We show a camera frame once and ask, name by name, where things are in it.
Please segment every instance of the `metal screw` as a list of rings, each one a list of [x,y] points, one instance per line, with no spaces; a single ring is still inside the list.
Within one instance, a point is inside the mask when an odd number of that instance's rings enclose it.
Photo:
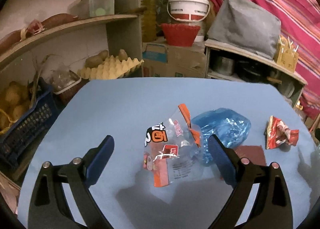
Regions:
[[[247,158],[242,158],[241,159],[242,164],[244,165],[248,165],[250,163],[250,160],[248,160]]]
[[[42,167],[44,167],[44,168],[48,168],[48,167],[50,167],[50,162],[49,161],[45,161],[43,164],[42,164]]]
[[[81,158],[76,157],[76,158],[74,158],[74,159],[72,160],[72,163],[77,165],[77,164],[80,164],[80,163],[81,163],[81,161],[82,161],[82,159],[81,159]]]
[[[279,168],[279,164],[276,163],[276,162],[273,162],[273,163],[272,163],[272,166],[273,166],[273,168]]]

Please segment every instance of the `blue gripper pad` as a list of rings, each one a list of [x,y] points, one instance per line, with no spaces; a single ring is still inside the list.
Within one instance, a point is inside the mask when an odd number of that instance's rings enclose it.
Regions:
[[[236,180],[236,168],[231,163],[231,160],[228,158],[227,154],[222,149],[224,147],[222,144],[216,140],[216,138],[211,135],[208,139],[208,150],[211,154],[214,162],[216,163],[221,176],[228,185],[231,185],[233,188],[237,185]]]
[[[97,183],[102,171],[110,159],[115,148],[115,141],[112,136],[107,136],[97,148],[98,152],[86,170],[85,184],[89,188]]]

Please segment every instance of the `translucent plastic box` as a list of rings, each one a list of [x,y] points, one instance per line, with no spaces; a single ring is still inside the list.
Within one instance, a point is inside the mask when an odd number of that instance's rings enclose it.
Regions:
[[[70,5],[70,13],[80,19],[115,14],[115,0],[77,0]]]

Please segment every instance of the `blue plastic bag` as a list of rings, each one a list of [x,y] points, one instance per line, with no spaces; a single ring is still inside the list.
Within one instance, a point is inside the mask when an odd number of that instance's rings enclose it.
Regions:
[[[249,119],[227,108],[204,112],[193,118],[191,123],[200,127],[203,164],[206,166],[213,163],[208,151],[208,138],[212,134],[215,134],[225,147],[236,148],[247,139],[251,127]]]

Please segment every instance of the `stainless steel pot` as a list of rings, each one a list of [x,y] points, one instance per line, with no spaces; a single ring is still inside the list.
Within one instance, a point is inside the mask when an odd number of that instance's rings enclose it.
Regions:
[[[235,61],[222,56],[215,56],[212,70],[225,76],[232,76],[235,71]]]

